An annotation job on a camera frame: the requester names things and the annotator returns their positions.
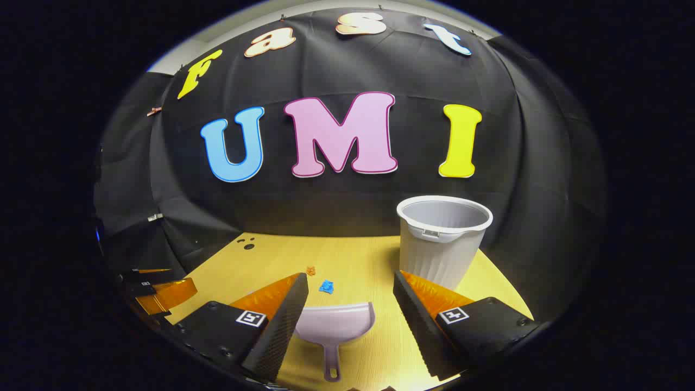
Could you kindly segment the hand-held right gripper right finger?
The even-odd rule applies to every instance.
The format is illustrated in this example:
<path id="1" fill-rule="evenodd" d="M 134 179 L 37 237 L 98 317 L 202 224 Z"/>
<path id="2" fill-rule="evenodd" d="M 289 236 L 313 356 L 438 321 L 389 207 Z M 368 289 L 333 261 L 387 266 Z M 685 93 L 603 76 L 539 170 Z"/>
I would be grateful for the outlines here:
<path id="1" fill-rule="evenodd" d="M 439 380 L 487 371 L 541 330 L 501 299 L 472 300 L 404 270 L 395 272 L 393 294 L 427 371 Z"/>

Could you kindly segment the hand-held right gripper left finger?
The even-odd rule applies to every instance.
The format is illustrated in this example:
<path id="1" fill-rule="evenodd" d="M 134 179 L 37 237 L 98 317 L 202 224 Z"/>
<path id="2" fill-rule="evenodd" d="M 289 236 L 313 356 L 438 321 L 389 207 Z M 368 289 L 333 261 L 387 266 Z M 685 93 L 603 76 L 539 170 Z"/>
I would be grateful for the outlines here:
<path id="1" fill-rule="evenodd" d="M 172 326 L 172 336 L 219 371 L 261 383 L 276 380 L 308 297 L 295 273 L 236 300 L 210 300 Z"/>

